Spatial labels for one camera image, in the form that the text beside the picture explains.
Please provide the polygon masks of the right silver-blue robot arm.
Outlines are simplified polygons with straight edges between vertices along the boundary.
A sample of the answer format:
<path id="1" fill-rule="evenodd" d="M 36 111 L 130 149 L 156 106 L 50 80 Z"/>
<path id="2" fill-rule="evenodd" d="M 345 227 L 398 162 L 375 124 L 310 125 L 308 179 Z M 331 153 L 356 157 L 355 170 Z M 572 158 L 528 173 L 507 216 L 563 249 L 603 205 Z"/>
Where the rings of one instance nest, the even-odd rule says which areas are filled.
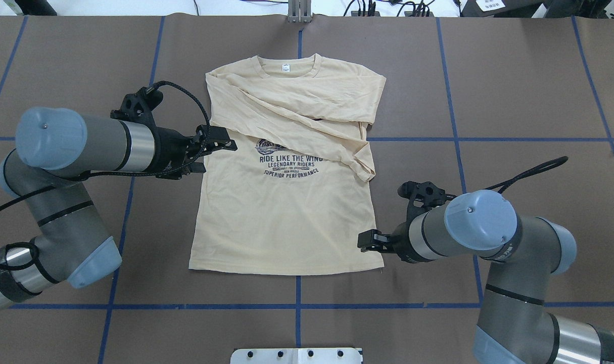
<path id="1" fill-rule="evenodd" d="M 500 193 L 459 196 L 405 184 L 406 221 L 394 232 L 358 235 L 361 251 L 408 263 L 473 254 L 491 263 L 476 324 L 480 363 L 614 363 L 614 332 L 545 311 L 548 282 L 567 271 L 576 240 L 543 217 L 521 216 Z"/>

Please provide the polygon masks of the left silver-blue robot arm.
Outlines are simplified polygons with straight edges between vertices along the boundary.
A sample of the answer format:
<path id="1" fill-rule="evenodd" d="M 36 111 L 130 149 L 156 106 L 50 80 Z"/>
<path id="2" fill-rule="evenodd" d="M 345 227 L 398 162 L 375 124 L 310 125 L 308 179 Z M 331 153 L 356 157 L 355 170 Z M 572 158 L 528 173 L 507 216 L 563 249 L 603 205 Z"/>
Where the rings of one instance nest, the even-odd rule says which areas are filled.
<path id="1" fill-rule="evenodd" d="M 195 136 L 157 127 L 142 102 L 109 118 L 30 108 L 18 124 L 15 144 L 0 164 L 0 186 L 13 203 L 27 203 L 40 235 L 0 247 L 0 310 L 61 282 L 87 287 L 120 267 L 119 247 L 85 180 L 102 175 L 180 179 L 206 171 L 198 157 L 237 149 L 223 127 L 201 125 Z"/>

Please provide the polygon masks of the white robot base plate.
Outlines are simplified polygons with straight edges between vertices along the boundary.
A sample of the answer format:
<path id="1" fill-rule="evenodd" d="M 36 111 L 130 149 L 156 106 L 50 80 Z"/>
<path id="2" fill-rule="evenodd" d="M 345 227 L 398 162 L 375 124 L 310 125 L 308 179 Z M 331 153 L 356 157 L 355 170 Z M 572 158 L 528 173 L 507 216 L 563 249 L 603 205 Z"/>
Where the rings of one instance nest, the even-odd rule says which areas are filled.
<path id="1" fill-rule="evenodd" d="M 230 363 L 363 363 L 362 349 L 353 347 L 242 348 Z"/>

